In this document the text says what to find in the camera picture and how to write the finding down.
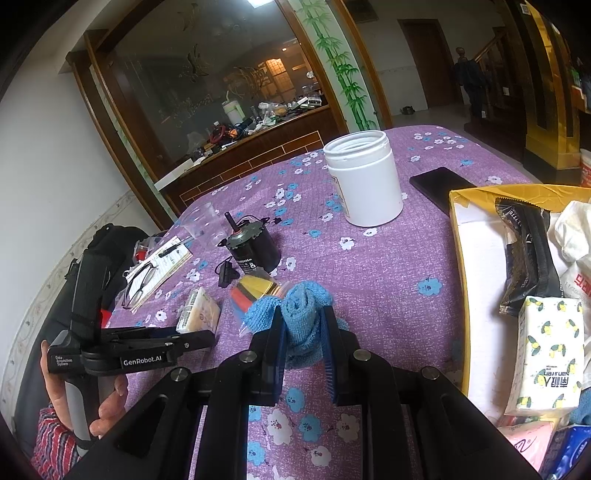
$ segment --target pink package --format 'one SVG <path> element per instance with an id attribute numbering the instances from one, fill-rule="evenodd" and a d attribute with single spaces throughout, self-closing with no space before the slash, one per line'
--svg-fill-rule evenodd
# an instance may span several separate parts
<path id="1" fill-rule="evenodd" d="M 540 470 L 548 444 L 552 438 L 551 421 L 531 421 L 512 427 L 499 427 L 507 440 L 535 468 Z"/>

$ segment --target white plastic jar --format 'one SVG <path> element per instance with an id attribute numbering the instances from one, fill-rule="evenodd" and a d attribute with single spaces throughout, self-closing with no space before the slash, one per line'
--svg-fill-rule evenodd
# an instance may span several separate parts
<path id="1" fill-rule="evenodd" d="M 402 193 L 386 133 L 356 132 L 324 146 L 324 157 L 345 218 L 357 226 L 378 226 L 402 212 Z"/>

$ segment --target silver bolt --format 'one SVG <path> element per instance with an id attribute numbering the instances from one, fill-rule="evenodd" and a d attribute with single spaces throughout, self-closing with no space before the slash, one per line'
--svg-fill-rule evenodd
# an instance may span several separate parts
<path id="1" fill-rule="evenodd" d="M 371 358 L 371 352 L 364 350 L 363 348 L 359 348 L 353 352 L 353 358 L 359 360 L 360 362 L 366 362 Z"/>
<path id="2" fill-rule="evenodd" d="M 170 372 L 170 378 L 173 379 L 173 382 L 182 382 L 188 376 L 189 370 L 182 367 L 175 368 L 173 371 Z"/>
<path id="3" fill-rule="evenodd" d="M 437 380 L 439 378 L 440 372 L 435 367 L 423 367 L 421 369 L 421 375 L 427 380 Z"/>
<path id="4" fill-rule="evenodd" d="M 252 350 L 244 350 L 243 352 L 240 352 L 240 355 L 238 356 L 238 358 L 240 359 L 241 362 L 249 364 L 251 362 L 254 362 L 254 360 L 256 360 L 256 353 L 253 352 Z"/>

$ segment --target ceiling light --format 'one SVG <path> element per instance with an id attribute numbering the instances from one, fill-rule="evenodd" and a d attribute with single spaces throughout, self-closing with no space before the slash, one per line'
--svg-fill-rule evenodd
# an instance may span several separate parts
<path id="1" fill-rule="evenodd" d="M 256 8 L 271 3 L 272 1 L 274 0 L 248 0 L 248 3 L 250 3 L 254 8 Z"/>

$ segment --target black snack packet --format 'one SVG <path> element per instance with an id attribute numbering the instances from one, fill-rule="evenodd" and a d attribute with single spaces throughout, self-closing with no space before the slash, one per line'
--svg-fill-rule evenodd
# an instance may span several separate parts
<path id="1" fill-rule="evenodd" d="M 550 212 L 516 199 L 497 198 L 495 209 L 508 227 L 507 282 L 499 312 L 517 317 L 527 296 L 561 297 L 547 231 Z"/>

